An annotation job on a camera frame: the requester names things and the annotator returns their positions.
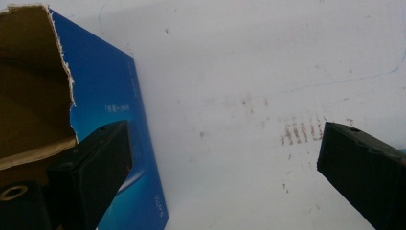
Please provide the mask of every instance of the cardboard flap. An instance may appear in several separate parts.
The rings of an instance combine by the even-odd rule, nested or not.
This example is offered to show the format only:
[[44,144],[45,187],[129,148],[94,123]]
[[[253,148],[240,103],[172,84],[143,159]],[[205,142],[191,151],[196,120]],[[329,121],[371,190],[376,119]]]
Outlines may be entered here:
[[62,150],[61,145],[50,150],[55,143],[65,143],[64,148],[75,144],[69,78],[46,7],[9,7],[0,13],[0,162],[4,167],[8,159],[13,166],[54,155]]

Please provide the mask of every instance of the screw hole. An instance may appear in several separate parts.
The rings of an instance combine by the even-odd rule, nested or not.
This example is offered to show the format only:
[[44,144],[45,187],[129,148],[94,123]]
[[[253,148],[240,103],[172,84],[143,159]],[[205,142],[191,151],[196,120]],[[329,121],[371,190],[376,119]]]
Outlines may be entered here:
[[28,187],[25,185],[16,185],[8,188],[0,195],[1,201],[10,201],[24,195],[28,191]]
[[355,128],[355,127],[351,127],[350,131],[351,132],[361,132],[361,130],[359,130],[358,128]]
[[65,163],[62,163],[62,164],[60,165],[60,168],[61,168],[62,170],[69,170],[69,169],[71,169],[73,166],[74,166],[74,163],[72,163],[72,162],[65,162]]

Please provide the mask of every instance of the cardboard box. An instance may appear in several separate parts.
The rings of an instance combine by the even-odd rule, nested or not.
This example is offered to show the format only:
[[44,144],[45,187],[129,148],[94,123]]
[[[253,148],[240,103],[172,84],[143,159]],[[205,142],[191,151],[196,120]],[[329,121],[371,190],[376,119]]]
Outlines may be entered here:
[[47,6],[0,14],[0,187],[45,168],[97,127],[128,120],[133,169],[99,229],[164,229],[165,199],[134,60]]

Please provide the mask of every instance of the black plastic part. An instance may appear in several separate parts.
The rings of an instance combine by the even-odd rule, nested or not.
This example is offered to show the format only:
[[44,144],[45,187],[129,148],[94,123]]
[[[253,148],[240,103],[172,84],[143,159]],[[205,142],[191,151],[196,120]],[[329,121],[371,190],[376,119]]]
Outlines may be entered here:
[[405,157],[357,128],[326,123],[317,169],[375,229],[405,230]]
[[55,229],[38,182],[23,181],[0,189],[0,229]]
[[127,122],[102,126],[47,169],[64,230],[94,230],[131,167]]

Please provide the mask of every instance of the white table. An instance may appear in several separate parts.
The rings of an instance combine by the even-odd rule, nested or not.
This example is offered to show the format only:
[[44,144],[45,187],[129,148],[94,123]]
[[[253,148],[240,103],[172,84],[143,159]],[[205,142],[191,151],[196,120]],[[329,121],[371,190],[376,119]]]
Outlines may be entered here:
[[406,149],[406,1],[41,2],[135,57],[167,230],[372,229],[316,162],[325,121]]

